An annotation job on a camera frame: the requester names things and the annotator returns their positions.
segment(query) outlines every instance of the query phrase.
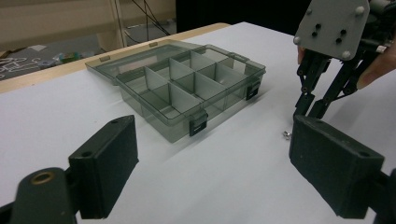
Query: open transparent lid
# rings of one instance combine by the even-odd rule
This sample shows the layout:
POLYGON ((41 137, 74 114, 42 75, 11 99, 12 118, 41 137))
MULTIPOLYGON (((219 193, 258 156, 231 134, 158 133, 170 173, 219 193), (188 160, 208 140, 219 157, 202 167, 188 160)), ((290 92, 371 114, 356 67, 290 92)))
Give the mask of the open transparent lid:
POLYGON ((162 61, 200 45, 176 41, 163 40, 153 42, 136 49, 125 50, 113 55, 105 55, 97 60, 87 62, 87 68, 95 74, 105 76, 117 85, 116 76, 136 68, 162 61))

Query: white table surface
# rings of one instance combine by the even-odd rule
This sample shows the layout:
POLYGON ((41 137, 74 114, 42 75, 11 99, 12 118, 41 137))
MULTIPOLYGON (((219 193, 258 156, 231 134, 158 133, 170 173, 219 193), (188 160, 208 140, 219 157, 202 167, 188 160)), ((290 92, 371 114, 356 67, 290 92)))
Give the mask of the white table surface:
MULTIPOLYGON (((373 223, 337 217, 289 159, 292 113, 300 96, 291 35, 238 23, 186 39, 233 51, 266 66, 256 96, 224 122, 214 118, 194 137, 168 143, 122 101, 118 87, 82 70, 0 95, 0 205, 19 182, 68 156, 112 119, 135 114, 140 162, 109 218, 78 223, 373 223)), ((340 63, 332 60, 314 94, 327 90, 340 63)), ((396 73, 331 104, 324 121, 386 157, 396 167, 396 73)))

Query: floor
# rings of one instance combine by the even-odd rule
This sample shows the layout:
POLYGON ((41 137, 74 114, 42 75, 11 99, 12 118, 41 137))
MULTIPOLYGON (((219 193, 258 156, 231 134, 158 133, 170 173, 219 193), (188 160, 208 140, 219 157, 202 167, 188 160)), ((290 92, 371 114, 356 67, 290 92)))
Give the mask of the floor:
MULTIPOLYGON (((161 21, 160 25, 169 35, 177 32, 176 20, 161 21)), ((126 37, 128 46, 167 36, 152 23, 126 27, 126 30, 130 34, 126 37)), ((96 35, 24 48, 0 59, 0 81, 58 65, 60 56, 71 52, 80 58, 87 58, 105 51, 99 47, 96 35)))

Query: transparent gray plastic box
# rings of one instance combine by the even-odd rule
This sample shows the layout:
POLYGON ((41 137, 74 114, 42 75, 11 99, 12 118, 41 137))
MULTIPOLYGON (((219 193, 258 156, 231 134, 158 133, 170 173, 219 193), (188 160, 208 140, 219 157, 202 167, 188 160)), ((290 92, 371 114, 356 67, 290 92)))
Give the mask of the transparent gray plastic box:
POLYGON ((212 45, 171 41, 131 53, 87 67, 120 86, 122 99, 171 143, 248 101, 265 74, 264 65, 212 45))

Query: box latch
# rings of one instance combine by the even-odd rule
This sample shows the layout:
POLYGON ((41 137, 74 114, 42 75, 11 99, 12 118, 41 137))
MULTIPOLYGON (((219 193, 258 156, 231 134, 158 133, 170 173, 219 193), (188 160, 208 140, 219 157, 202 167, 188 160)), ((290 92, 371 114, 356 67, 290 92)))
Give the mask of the box latch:
POLYGON ((191 116, 190 119, 190 136, 195 135, 204 128, 206 128, 207 117, 209 117, 206 111, 202 110, 195 115, 191 116))
POLYGON ((257 93, 259 92, 260 85, 261 85, 261 83, 258 80, 258 81, 253 82, 251 85, 247 86, 247 97, 246 97, 246 100, 249 100, 253 96, 257 95, 257 93))

